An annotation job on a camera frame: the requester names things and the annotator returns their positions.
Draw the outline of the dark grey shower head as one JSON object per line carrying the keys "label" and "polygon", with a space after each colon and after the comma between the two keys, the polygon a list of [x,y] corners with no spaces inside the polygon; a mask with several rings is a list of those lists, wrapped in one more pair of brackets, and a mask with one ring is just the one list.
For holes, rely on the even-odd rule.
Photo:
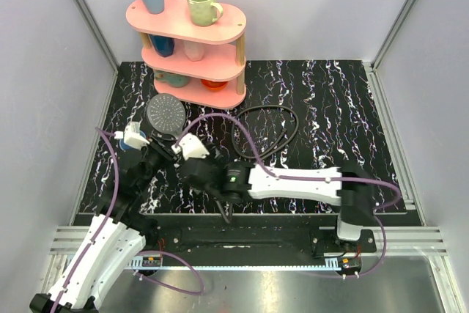
{"label": "dark grey shower head", "polygon": [[161,93],[152,97],[146,108],[147,120],[162,135],[178,139],[185,125],[186,111],[175,96]]}

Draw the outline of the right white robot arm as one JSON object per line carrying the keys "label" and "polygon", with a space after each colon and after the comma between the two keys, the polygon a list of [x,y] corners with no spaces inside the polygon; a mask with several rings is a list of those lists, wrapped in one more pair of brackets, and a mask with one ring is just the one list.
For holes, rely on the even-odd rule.
{"label": "right white robot arm", "polygon": [[334,246],[350,251],[361,231],[374,224],[374,189],[356,163],[326,169],[267,169],[258,163],[223,165],[209,158],[189,158],[177,168],[186,185],[219,202],[241,204],[285,198],[323,202],[339,209]]}

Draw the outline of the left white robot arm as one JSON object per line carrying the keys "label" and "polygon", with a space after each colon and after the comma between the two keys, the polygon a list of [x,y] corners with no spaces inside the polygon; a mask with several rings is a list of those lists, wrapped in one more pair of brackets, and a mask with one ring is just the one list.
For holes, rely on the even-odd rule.
{"label": "left white robot arm", "polygon": [[122,172],[113,161],[111,193],[102,197],[65,272],[47,293],[32,298],[31,312],[98,312],[129,261],[157,246],[157,224],[140,214],[140,198],[158,171],[176,163],[180,150],[151,141],[129,169]]}

